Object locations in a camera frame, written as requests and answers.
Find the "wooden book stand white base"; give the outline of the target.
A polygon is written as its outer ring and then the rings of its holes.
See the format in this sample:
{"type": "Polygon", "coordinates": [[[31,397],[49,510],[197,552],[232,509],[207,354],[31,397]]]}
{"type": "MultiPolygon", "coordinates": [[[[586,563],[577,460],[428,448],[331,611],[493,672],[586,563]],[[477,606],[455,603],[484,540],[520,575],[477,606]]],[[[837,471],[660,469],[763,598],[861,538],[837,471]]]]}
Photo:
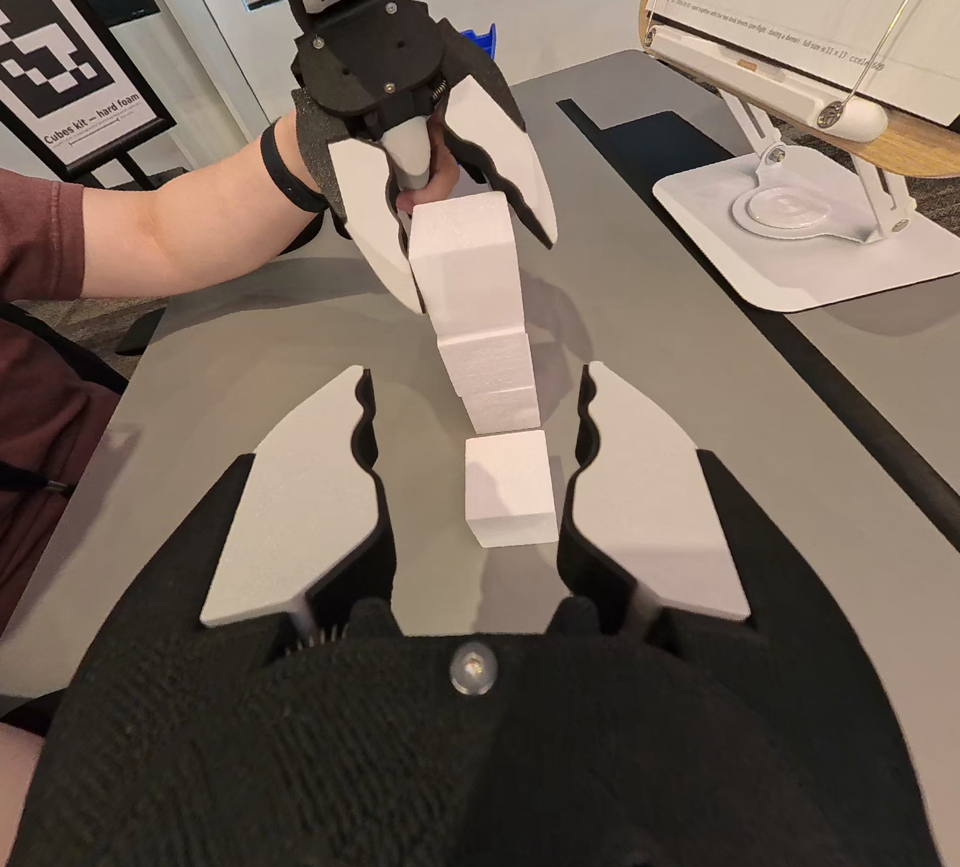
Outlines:
{"type": "Polygon", "coordinates": [[[644,51],[716,87],[750,152],[661,178],[654,198],[748,304],[803,312],[958,274],[958,238],[907,179],[958,177],[946,128],[656,16],[644,51]]]}

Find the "person's left hand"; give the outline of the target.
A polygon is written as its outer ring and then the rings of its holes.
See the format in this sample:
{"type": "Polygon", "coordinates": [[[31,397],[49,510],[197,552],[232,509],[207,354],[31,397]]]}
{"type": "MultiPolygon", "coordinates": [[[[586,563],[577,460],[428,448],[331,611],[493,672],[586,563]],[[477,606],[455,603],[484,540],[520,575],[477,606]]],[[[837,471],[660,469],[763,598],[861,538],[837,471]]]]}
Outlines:
{"type": "Polygon", "coordinates": [[[426,186],[401,191],[395,208],[411,215],[418,206],[445,201],[450,198],[460,179],[460,168],[446,143],[443,125],[433,121],[427,124],[431,145],[430,172],[426,186]]]}

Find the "black wristband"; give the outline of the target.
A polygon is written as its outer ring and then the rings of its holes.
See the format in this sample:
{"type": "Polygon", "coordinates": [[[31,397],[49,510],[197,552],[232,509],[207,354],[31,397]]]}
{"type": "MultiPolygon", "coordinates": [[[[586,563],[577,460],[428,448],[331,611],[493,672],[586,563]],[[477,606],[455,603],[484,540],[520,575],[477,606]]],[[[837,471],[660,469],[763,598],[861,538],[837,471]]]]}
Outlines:
{"type": "Polygon", "coordinates": [[[297,209],[321,215],[329,208],[326,198],[310,189],[287,167],[277,142],[278,121],[273,121],[259,138],[260,156],[273,185],[297,209]]]}

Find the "person's maroon shirt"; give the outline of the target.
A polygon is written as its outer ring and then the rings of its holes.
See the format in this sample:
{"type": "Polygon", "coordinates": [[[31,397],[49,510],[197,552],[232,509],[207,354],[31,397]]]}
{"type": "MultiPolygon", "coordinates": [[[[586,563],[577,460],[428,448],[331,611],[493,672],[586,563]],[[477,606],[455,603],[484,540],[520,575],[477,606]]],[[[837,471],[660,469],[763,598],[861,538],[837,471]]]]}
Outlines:
{"type": "MultiPolygon", "coordinates": [[[[2,308],[80,297],[83,193],[78,184],[2,170],[2,308]]],[[[119,393],[83,379],[40,334],[2,317],[2,462],[42,478],[39,490],[2,491],[2,629],[66,510],[66,497],[46,484],[81,480],[118,403],[119,393]]]]}

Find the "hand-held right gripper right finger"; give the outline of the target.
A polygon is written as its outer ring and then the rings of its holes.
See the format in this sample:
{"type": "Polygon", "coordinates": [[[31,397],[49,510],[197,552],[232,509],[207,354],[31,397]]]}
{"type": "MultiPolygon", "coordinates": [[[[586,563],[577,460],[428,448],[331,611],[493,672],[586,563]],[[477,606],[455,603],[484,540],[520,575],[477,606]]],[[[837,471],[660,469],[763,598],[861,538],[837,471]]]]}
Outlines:
{"type": "Polygon", "coordinates": [[[593,604],[602,631],[664,609],[748,621],[697,444],[601,361],[582,369],[577,412],[557,552],[570,594],[593,604]]]}

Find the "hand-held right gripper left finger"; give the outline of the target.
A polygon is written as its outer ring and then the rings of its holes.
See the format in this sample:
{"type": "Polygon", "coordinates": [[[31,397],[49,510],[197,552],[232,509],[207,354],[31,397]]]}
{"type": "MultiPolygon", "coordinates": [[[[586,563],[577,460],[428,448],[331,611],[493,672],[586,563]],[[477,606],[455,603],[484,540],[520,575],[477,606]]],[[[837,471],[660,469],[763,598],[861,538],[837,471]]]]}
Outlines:
{"type": "Polygon", "coordinates": [[[376,414],[371,371],[351,366],[258,444],[200,611],[205,627],[282,614],[296,631],[344,631],[360,600],[391,600],[398,559],[376,414]]]}

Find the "black framed patterned sign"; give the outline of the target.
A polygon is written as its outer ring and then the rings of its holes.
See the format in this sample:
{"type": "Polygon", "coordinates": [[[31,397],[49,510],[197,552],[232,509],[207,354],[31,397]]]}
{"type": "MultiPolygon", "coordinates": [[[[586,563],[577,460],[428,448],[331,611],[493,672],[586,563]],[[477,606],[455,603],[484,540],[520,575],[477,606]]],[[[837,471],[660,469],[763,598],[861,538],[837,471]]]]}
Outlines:
{"type": "Polygon", "coordinates": [[[131,152],[176,125],[87,0],[1,0],[1,119],[62,181],[117,162],[148,191],[131,152]]]}

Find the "white hard foam cube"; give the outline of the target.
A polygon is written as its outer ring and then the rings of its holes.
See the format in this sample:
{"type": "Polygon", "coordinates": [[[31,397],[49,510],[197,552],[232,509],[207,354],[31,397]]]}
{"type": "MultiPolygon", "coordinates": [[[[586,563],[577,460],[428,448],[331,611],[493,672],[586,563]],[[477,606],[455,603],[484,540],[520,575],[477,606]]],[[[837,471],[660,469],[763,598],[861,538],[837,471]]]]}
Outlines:
{"type": "Polygon", "coordinates": [[[474,393],[461,397],[475,434],[511,433],[539,429],[542,417],[535,386],[474,393]]]}
{"type": "Polygon", "coordinates": [[[466,440],[464,517],[483,549],[557,542],[559,526],[544,429],[466,440]]]}
{"type": "Polygon", "coordinates": [[[418,205],[409,261],[438,338],[523,324],[517,243],[502,192],[418,205]]]}
{"type": "Polygon", "coordinates": [[[531,345],[522,324],[438,337],[437,347],[457,396],[533,388],[531,345]]]}

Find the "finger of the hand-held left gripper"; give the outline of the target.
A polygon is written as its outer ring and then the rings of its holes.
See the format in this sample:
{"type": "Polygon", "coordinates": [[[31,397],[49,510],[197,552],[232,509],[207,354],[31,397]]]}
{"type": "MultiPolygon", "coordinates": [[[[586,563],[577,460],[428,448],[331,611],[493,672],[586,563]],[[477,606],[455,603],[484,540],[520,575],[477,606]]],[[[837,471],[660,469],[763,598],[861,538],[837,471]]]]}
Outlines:
{"type": "Polygon", "coordinates": [[[453,156],[503,193],[520,223],[546,249],[559,237],[546,173],[530,135],[474,76],[450,90],[446,142],[453,156]]]}
{"type": "Polygon", "coordinates": [[[389,154],[361,139],[332,143],[329,154],[347,232],[387,291],[415,314],[425,314],[397,212],[397,180],[389,154]]]}

